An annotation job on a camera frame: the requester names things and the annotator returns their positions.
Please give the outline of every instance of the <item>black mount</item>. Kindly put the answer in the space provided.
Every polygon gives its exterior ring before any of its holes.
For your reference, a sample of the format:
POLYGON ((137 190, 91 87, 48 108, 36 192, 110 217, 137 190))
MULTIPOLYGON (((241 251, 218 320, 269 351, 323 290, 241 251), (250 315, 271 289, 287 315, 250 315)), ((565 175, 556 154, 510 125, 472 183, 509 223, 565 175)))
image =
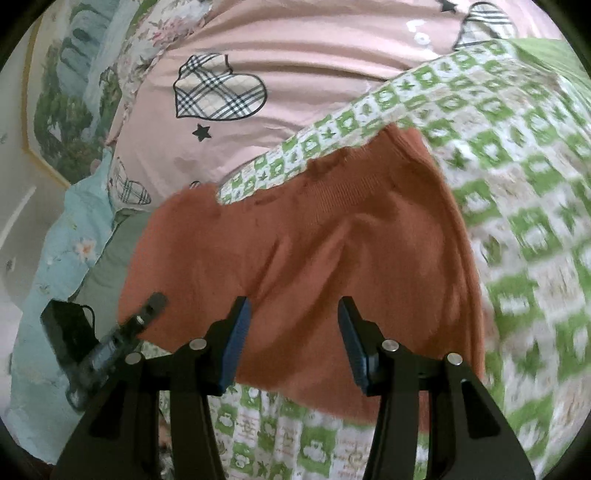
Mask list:
POLYGON ((238 297, 225 320, 172 355, 130 353, 92 398, 51 480, 153 480, 158 472, 158 393, 170 390, 174 470, 178 479, 225 480, 208 395, 231 385, 250 326, 238 297))
POLYGON ((364 480, 413 478, 421 390, 430 400, 427 479, 535 479, 515 433, 460 355, 414 355, 363 320, 351 297, 339 302, 339 327, 355 382, 382 397, 364 480))
MULTIPOLYGON (((158 479, 158 392, 170 390, 175 477, 225 480, 207 395, 231 385, 250 315, 239 297, 226 320, 176 353, 150 360, 129 354, 92 399, 51 479, 158 479)), ((356 383, 382 397, 364 480, 412 480, 421 390, 430 394, 429 480, 535 479, 505 417, 460 355, 414 355, 363 320, 350 297, 339 302, 338 318, 356 383)))

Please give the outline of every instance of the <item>black device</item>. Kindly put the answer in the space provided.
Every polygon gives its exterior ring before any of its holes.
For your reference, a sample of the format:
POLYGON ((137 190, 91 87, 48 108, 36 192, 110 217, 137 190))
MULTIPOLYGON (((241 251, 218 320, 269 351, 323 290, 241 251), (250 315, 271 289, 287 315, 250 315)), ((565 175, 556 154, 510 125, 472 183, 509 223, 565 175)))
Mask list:
POLYGON ((351 297, 339 302, 338 318, 355 383, 382 397, 364 480, 412 480, 421 390, 430 395, 427 479, 535 479, 515 433, 458 353, 414 355, 363 320, 351 297))
MULTIPOLYGON (((353 376, 381 407, 365 480, 412 480, 418 395, 431 395, 429 480, 534 480, 515 433, 457 353, 443 360, 414 355, 363 320, 353 299, 338 305, 353 376)), ((207 395, 233 381, 250 323, 238 297, 225 320, 176 353, 145 360, 128 355, 91 401, 51 480, 152 480, 157 473, 157 398, 170 390, 171 434, 178 480, 224 480, 207 395)))
POLYGON ((225 320, 172 355, 146 360, 133 352, 91 400, 51 480, 154 480, 158 476, 158 392, 170 390, 175 477, 225 480, 208 395, 233 382, 250 327, 238 297, 225 320))
POLYGON ((57 363, 70 382, 66 398, 74 410, 85 410, 115 364, 138 346, 137 336, 165 306, 166 297, 154 293, 140 311, 98 341, 84 313, 88 306, 59 300, 49 302, 41 314, 41 324, 57 363))

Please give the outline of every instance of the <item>orange knit fabric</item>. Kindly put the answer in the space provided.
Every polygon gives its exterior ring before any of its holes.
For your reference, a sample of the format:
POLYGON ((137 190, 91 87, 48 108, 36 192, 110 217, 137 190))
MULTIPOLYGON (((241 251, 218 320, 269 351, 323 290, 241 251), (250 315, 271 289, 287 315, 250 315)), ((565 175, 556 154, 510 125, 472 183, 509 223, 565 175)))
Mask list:
POLYGON ((175 195, 139 240, 119 319, 155 291, 169 304, 142 337, 169 351, 248 296, 237 380, 335 416, 375 421, 379 404, 353 383, 337 324, 345 295, 387 338, 434 358, 459 352, 483 374, 472 251, 415 130, 390 125, 231 205, 217 203, 212 185, 175 195))

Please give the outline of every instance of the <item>green fabric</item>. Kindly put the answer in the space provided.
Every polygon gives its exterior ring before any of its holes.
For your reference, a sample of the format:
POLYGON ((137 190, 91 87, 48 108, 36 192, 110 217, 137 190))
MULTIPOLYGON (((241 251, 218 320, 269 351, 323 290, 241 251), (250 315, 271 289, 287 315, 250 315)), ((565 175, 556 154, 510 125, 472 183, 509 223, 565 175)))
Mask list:
POLYGON ((510 42, 519 49, 521 60, 537 63, 571 81, 591 107, 591 79, 566 40, 517 38, 510 42))
POLYGON ((123 289, 127 267, 134 253, 135 244, 142 234, 150 214, 147 212, 118 213, 119 223, 113 237, 94 267, 86 275, 75 299, 76 303, 89 305, 96 316, 96 336, 101 338, 116 323, 119 294, 123 289))

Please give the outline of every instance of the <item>light blue floral sheet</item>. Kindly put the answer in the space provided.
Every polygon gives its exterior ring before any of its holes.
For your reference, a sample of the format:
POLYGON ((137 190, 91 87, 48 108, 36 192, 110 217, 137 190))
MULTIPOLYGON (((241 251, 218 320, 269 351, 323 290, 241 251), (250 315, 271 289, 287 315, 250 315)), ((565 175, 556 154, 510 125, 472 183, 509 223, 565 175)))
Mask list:
POLYGON ((68 405, 67 378, 46 339, 40 316, 51 299, 67 300, 80 286, 113 234, 107 192, 110 149, 93 176, 68 189, 64 213, 50 228, 12 353, 8 423, 20 445, 55 463, 79 416, 68 405))

